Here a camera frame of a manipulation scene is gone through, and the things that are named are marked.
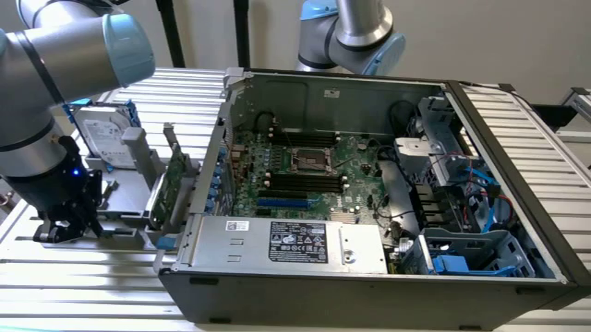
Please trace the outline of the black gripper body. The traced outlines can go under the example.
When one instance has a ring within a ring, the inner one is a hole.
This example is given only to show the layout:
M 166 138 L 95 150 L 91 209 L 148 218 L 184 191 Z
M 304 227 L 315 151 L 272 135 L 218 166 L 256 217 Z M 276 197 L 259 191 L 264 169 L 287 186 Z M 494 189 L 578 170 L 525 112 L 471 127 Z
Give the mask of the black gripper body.
M 92 221 L 100 202 L 100 170 L 68 169 L 40 176 L 10 177 L 8 184 L 51 221 Z

